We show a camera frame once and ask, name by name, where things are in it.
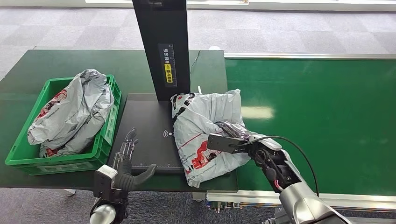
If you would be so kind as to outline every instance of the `metal frame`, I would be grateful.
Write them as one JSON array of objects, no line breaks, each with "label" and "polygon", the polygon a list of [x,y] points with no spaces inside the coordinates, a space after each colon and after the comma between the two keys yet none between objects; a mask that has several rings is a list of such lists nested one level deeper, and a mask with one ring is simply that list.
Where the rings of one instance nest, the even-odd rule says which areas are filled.
[{"label": "metal frame", "polygon": [[[235,202],[242,206],[282,206],[279,194],[273,191],[239,190],[237,193],[208,191],[206,198],[208,201]],[[396,212],[396,196],[320,194],[320,199],[337,209]]]},{"label": "metal frame", "polygon": [[[396,55],[332,55],[332,54],[250,54],[225,53],[225,59],[396,59]],[[320,198],[328,205],[346,210],[390,211],[396,212],[396,196],[369,196],[320,194]],[[242,206],[282,206],[279,195],[273,191],[239,190],[237,193],[208,191],[208,201],[235,202]]]},{"label": "metal frame", "polygon": [[[0,6],[130,7],[130,0],[0,0]],[[394,0],[188,0],[187,8],[302,11],[396,11]]]},{"label": "metal frame", "polygon": [[396,55],[334,55],[285,53],[224,53],[225,59],[296,58],[296,59],[396,59]]}]

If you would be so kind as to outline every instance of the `robotic arm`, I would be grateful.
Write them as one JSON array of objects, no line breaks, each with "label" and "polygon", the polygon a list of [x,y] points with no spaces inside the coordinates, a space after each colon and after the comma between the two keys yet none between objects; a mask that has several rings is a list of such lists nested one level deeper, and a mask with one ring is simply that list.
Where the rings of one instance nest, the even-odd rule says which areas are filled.
[{"label": "robotic arm", "polygon": [[[315,175],[317,193],[309,188],[289,154],[272,138],[288,139],[252,133],[239,124],[222,121],[216,124],[230,137],[210,134],[208,149],[247,153],[263,171],[273,190],[280,193],[279,199],[293,224],[352,224],[319,198]],[[302,152],[296,144],[289,142]]]},{"label": "robotic arm", "polygon": [[97,200],[90,213],[91,224],[120,224],[128,217],[128,192],[154,175],[156,164],[151,164],[140,175],[132,176],[131,157],[138,143],[135,137],[136,130],[132,128],[115,154],[113,167],[103,165],[95,171],[93,195]]}]

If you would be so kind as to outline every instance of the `green table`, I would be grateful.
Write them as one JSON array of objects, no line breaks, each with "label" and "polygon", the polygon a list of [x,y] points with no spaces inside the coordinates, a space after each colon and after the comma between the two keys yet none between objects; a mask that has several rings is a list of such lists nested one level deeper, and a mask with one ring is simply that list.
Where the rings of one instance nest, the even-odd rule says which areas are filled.
[{"label": "green table", "polygon": [[[197,53],[190,53],[190,62]],[[198,85],[203,93],[241,89],[247,128],[299,144],[317,173],[321,193],[396,196],[395,56],[225,58],[221,51],[201,51],[191,73],[192,91]],[[143,51],[28,51],[0,82],[0,160],[5,160],[45,80],[88,68],[115,75],[123,92],[121,108],[127,93],[154,92]],[[282,145],[313,188],[303,157]],[[0,187],[92,189],[92,172],[29,176],[3,162],[0,168]],[[198,190],[188,187],[183,175],[156,175],[141,189],[271,190],[252,162]]]},{"label": "green table", "polygon": [[[190,64],[198,51],[190,53]],[[154,93],[146,55],[142,50],[29,50],[0,82],[0,187],[92,190],[93,171],[29,176],[6,166],[8,155],[45,81],[73,77],[85,69],[113,74],[122,91],[117,126],[128,93]],[[226,92],[222,51],[201,51],[191,69],[191,90]],[[184,175],[155,175],[141,190],[237,190],[236,172],[205,182],[200,189],[187,185]]]}]

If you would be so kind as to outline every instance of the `white plastic bag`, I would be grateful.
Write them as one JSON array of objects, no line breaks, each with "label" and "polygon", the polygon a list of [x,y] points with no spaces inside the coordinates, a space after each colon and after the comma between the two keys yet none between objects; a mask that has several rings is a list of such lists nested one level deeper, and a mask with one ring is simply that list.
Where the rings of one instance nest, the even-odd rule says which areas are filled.
[{"label": "white plastic bag", "polygon": [[176,146],[189,186],[228,173],[250,160],[247,153],[230,154],[206,148],[211,133],[222,134],[215,122],[243,124],[240,90],[225,94],[180,94],[171,99]]},{"label": "white plastic bag", "polygon": [[106,76],[84,70],[42,108],[28,129],[28,142],[42,144],[41,157],[79,153],[103,126],[113,102]]}]

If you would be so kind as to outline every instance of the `black metal stand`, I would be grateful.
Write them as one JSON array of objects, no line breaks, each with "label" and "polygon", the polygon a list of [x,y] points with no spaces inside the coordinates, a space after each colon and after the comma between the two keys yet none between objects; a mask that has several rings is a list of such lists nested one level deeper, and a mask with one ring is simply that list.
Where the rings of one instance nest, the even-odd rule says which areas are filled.
[{"label": "black metal stand", "polygon": [[133,0],[158,101],[190,92],[186,0]]}]

